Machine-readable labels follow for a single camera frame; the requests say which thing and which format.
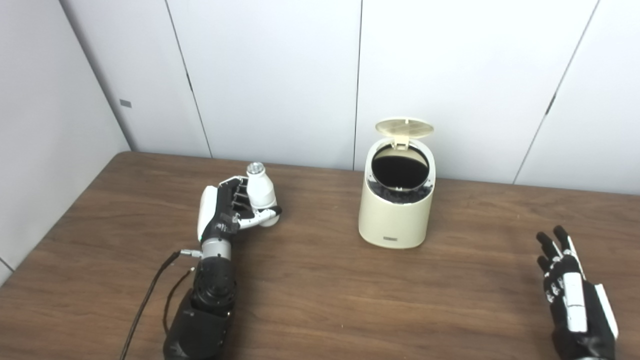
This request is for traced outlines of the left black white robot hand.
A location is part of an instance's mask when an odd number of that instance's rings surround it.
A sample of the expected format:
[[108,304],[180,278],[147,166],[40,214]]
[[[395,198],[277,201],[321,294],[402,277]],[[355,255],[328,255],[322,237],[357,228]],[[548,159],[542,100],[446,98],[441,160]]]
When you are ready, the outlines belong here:
[[197,235],[200,244],[210,239],[231,241],[240,230],[268,227],[278,221],[282,207],[276,200],[258,205],[249,197],[250,179],[236,175],[206,186],[199,203]]

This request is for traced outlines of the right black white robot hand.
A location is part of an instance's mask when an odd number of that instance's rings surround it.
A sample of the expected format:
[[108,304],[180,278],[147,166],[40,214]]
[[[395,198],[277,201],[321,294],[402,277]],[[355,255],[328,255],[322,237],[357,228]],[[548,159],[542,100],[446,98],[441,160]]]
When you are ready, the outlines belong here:
[[542,255],[542,288],[554,329],[551,341],[562,360],[615,360],[619,329],[603,284],[586,278],[573,239],[561,226],[555,239],[535,235]]

